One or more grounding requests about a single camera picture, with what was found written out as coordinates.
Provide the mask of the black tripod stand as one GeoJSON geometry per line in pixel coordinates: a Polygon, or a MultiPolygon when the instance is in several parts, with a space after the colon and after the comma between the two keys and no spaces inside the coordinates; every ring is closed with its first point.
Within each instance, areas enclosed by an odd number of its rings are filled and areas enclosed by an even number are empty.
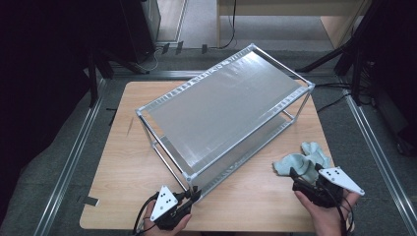
{"type": "Polygon", "coordinates": [[[113,69],[109,63],[110,54],[104,49],[92,49],[88,57],[88,72],[89,72],[89,91],[90,103],[89,107],[93,107],[98,101],[98,85],[97,75],[99,72],[104,79],[111,79],[114,75],[113,69]]]}
{"type": "Polygon", "coordinates": [[[378,11],[384,1],[385,0],[372,0],[372,3],[365,13],[365,16],[359,24],[357,30],[344,44],[340,45],[327,55],[319,58],[315,62],[303,68],[296,69],[296,72],[309,73],[325,64],[327,61],[339,56],[333,71],[337,76],[345,76],[349,69],[353,68],[350,95],[357,105],[361,105],[359,94],[365,44],[366,40],[370,38],[370,30],[372,29],[374,17],[378,14],[378,11]]]}

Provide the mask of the light blue cloth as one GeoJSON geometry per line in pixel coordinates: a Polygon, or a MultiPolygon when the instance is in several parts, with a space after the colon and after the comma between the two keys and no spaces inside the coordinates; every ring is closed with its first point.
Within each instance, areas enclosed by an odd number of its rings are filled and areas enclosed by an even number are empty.
{"type": "Polygon", "coordinates": [[[274,161],[272,167],[279,176],[289,176],[290,169],[293,168],[307,183],[314,184],[319,178],[315,166],[319,164],[323,168],[329,168],[330,158],[316,142],[303,142],[301,149],[302,153],[290,153],[281,160],[274,161]]]}

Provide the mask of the dark curtain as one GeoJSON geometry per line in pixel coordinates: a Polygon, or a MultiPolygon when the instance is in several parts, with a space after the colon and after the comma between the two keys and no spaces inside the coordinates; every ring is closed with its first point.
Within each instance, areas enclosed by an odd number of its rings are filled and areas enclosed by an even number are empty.
{"type": "Polygon", "coordinates": [[[111,0],[0,0],[0,224],[22,169],[48,148],[79,101],[111,0]]]}

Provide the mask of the black tape strip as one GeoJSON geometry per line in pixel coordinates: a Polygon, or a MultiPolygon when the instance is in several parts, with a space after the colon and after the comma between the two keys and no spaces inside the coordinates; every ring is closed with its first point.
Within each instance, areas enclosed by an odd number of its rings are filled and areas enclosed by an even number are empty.
{"type": "Polygon", "coordinates": [[[108,126],[112,126],[112,124],[114,122],[114,119],[115,119],[115,116],[116,116],[116,113],[117,113],[117,108],[107,107],[105,110],[111,113],[111,119],[108,123],[108,126]]]}

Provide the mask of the person's left hand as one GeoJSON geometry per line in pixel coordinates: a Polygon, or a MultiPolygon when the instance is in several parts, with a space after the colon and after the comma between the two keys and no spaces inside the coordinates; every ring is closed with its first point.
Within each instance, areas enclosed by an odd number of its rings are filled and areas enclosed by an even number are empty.
{"type": "Polygon", "coordinates": [[[151,213],[153,211],[155,205],[155,201],[151,201],[148,203],[143,221],[143,229],[145,230],[145,233],[142,234],[142,236],[176,236],[178,233],[180,233],[183,229],[186,228],[188,222],[192,218],[191,214],[185,215],[180,222],[177,224],[177,226],[172,230],[161,230],[159,229],[151,220],[151,213]]]}

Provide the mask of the black cabinet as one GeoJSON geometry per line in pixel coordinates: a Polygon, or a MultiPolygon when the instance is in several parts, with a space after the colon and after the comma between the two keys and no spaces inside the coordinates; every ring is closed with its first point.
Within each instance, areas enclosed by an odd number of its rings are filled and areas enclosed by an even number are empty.
{"type": "Polygon", "coordinates": [[[139,62],[155,51],[161,15],[157,0],[119,0],[127,24],[133,59],[139,62]]]}

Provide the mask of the silver two-tier metal rack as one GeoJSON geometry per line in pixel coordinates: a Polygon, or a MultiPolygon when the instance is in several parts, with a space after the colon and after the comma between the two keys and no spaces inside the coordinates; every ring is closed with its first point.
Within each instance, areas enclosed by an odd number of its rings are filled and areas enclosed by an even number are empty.
{"type": "Polygon", "coordinates": [[[251,44],[137,115],[179,185],[205,197],[297,121],[314,87],[251,44]]]}

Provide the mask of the person's right hand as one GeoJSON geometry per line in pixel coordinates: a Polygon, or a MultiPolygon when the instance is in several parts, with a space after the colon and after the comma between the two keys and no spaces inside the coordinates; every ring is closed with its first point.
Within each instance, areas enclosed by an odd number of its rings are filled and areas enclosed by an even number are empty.
{"type": "Polygon", "coordinates": [[[311,215],[317,236],[346,236],[346,220],[360,196],[344,191],[344,199],[340,207],[321,207],[313,204],[302,192],[294,195],[311,215]]]}

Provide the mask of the grey tape piece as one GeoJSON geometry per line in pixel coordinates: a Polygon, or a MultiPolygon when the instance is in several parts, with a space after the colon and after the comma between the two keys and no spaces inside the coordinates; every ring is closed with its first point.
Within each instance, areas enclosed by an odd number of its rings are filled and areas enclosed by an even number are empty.
{"type": "Polygon", "coordinates": [[[96,207],[99,203],[99,199],[96,199],[90,196],[79,196],[78,202],[84,205],[96,207]]]}

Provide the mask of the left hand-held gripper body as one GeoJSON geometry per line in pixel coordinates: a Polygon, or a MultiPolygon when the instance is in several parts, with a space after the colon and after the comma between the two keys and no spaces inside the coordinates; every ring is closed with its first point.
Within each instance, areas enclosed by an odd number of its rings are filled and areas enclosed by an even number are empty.
{"type": "Polygon", "coordinates": [[[174,229],[185,215],[191,213],[193,202],[190,199],[178,202],[176,195],[167,186],[162,186],[157,194],[150,220],[161,230],[174,229]]]}

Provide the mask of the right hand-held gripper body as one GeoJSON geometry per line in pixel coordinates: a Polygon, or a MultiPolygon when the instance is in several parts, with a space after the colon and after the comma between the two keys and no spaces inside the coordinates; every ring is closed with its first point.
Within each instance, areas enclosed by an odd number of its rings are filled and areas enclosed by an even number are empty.
{"type": "Polygon", "coordinates": [[[300,177],[298,183],[293,183],[292,190],[302,192],[313,204],[326,208],[338,207],[344,197],[344,191],[365,195],[365,191],[339,166],[321,170],[314,184],[309,184],[300,177]]]}

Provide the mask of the aluminium floor rail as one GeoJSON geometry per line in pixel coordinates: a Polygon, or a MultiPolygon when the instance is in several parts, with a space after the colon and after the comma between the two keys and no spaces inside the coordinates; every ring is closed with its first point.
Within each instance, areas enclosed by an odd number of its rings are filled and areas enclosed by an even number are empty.
{"type": "Polygon", "coordinates": [[[367,143],[406,229],[411,236],[417,236],[417,210],[388,162],[386,153],[383,151],[383,147],[377,139],[363,108],[356,104],[346,90],[343,94],[346,96],[346,103],[367,143]]]}
{"type": "Polygon", "coordinates": [[[90,131],[96,120],[102,103],[102,97],[106,92],[108,81],[101,79],[98,84],[99,98],[94,105],[89,109],[83,125],[78,133],[71,151],[67,157],[64,167],[59,175],[57,183],[50,195],[47,205],[42,213],[42,216],[34,230],[32,236],[48,236],[49,232],[58,216],[63,215],[62,204],[68,204],[70,201],[66,199],[67,191],[70,187],[74,173],[77,170],[80,158],[84,151],[85,145],[89,138],[90,131]]]}

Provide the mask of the light wooden desk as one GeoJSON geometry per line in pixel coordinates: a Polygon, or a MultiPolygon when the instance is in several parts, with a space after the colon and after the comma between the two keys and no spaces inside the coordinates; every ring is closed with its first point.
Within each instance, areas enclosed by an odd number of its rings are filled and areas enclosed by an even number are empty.
{"type": "Polygon", "coordinates": [[[320,16],[334,48],[349,38],[373,0],[216,0],[217,43],[221,16],[320,16]]]}

